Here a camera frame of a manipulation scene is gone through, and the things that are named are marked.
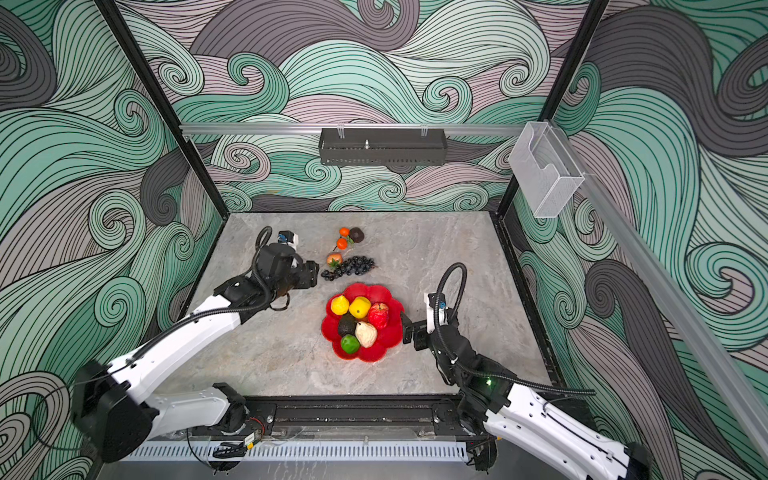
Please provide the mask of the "red flower-shaped fruit bowl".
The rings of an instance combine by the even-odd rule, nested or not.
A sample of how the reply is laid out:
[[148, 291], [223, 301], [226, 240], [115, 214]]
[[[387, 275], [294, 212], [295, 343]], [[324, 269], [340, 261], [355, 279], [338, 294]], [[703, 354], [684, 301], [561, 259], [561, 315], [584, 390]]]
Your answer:
[[357, 283], [327, 302], [321, 333], [338, 358], [375, 363], [402, 342], [403, 316], [386, 287]]

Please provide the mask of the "small peach fruit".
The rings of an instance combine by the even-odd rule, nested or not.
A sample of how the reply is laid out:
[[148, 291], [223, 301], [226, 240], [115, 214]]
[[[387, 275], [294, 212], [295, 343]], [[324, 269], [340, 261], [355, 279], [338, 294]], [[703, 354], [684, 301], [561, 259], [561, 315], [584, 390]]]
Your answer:
[[343, 257], [338, 252], [331, 253], [326, 258], [326, 264], [331, 270], [338, 268], [342, 263]]

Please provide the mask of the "small wrinkled yellow fruit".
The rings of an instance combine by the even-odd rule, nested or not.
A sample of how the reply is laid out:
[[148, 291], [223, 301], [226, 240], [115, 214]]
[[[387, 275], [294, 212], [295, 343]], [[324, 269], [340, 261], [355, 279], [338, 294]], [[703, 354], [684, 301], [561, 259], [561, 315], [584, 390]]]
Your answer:
[[344, 295], [334, 297], [330, 302], [330, 310], [334, 315], [342, 317], [349, 312], [349, 300]]

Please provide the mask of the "red apple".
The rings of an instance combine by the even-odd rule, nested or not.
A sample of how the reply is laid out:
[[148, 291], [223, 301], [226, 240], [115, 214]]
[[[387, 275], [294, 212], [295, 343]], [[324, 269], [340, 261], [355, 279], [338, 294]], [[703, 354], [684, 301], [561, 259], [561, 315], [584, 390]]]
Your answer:
[[377, 330], [386, 328], [389, 323], [389, 318], [389, 306], [383, 302], [373, 304], [367, 314], [367, 321]]

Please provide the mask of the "beige garlic bulb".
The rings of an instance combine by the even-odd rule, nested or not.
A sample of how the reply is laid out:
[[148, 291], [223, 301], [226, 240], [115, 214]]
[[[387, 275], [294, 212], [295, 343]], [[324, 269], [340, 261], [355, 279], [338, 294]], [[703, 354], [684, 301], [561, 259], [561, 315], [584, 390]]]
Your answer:
[[378, 338], [378, 330], [368, 322], [358, 322], [355, 336], [359, 340], [362, 348], [370, 348], [375, 344]]

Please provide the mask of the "large yellow lemon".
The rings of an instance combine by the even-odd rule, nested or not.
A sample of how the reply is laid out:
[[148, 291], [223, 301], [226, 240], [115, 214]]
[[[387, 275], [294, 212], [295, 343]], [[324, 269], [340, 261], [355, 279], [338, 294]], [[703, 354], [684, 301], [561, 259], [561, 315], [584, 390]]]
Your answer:
[[358, 320], [363, 320], [371, 306], [371, 301], [367, 297], [358, 296], [350, 303], [348, 313]]

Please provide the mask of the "dark avocado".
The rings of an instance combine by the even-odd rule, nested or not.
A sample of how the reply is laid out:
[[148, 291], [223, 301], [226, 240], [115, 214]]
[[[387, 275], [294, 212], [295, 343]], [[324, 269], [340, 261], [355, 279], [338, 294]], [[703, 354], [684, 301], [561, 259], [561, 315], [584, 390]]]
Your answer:
[[355, 336], [357, 325], [358, 320], [354, 316], [349, 313], [345, 314], [341, 317], [338, 323], [337, 332], [339, 337], [344, 338], [348, 335]]

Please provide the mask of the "dark brown passion fruit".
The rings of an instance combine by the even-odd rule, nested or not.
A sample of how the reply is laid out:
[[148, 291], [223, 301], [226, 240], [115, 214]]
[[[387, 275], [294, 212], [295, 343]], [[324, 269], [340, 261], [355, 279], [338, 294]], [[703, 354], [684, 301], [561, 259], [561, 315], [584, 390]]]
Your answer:
[[354, 243], [360, 243], [364, 241], [365, 234], [360, 228], [354, 227], [349, 230], [348, 238], [352, 240]]

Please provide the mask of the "green lime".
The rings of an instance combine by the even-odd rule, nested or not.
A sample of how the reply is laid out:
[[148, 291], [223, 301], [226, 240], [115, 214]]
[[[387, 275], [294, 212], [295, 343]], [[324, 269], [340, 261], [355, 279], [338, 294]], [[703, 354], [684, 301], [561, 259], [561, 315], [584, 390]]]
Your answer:
[[340, 340], [340, 346], [345, 355], [356, 355], [361, 345], [355, 335], [345, 335]]

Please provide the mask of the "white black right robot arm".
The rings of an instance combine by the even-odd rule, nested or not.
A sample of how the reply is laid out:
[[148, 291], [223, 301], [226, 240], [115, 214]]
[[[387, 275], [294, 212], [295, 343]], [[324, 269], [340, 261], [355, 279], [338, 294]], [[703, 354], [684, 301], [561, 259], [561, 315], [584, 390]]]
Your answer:
[[569, 479], [648, 479], [651, 454], [638, 443], [612, 440], [555, 406], [543, 387], [476, 353], [457, 326], [429, 333], [425, 320], [402, 318], [403, 342], [433, 354], [438, 372], [459, 388], [457, 414], [474, 432], [523, 449]]

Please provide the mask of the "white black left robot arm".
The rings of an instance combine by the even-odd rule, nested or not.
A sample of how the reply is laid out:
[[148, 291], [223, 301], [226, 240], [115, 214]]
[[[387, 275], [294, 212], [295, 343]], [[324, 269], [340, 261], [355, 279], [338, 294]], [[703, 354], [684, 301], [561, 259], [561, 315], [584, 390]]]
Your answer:
[[225, 382], [186, 394], [155, 391], [201, 350], [275, 300], [315, 287], [319, 270], [292, 244], [259, 248], [247, 274], [225, 281], [171, 328], [106, 365], [90, 361], [81, 367], [72, 394], [72, 423], [106, 463], [129, 456], [148, 439], [176, 431], [211, 427], [225, 436], [244, 433], [246, 400]]

